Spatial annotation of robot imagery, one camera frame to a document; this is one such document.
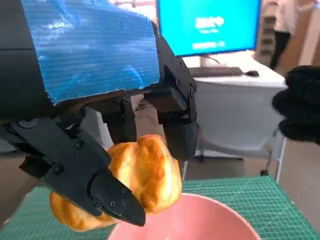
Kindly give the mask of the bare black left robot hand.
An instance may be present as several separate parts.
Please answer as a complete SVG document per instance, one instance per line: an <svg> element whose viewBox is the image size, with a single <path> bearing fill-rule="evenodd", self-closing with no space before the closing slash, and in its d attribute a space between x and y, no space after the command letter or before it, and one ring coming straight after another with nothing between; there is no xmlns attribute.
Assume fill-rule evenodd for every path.
<svg viewBox="0 0 320 240"><path fill-rule="evenodd" d="M131 96L143 95L170 154L194 157L195 80L148 17L106 0L0 3L0 137L20 169L85 212L143 226L138 199L108 169L111 156L81 123L102 115L115 144L136 136Z"/></svg>

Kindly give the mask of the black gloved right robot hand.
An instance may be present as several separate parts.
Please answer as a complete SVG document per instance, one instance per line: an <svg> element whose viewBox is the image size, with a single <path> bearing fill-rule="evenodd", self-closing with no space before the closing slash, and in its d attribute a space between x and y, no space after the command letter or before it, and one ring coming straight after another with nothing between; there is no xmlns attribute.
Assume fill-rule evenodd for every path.
<svg viewBox="0 0 320 240"><path fill-rule="evenodd" d="M287 88L272 99L284 117L278 124L288 139L320 144L320 67L301 65L285 76Z"/></svg>

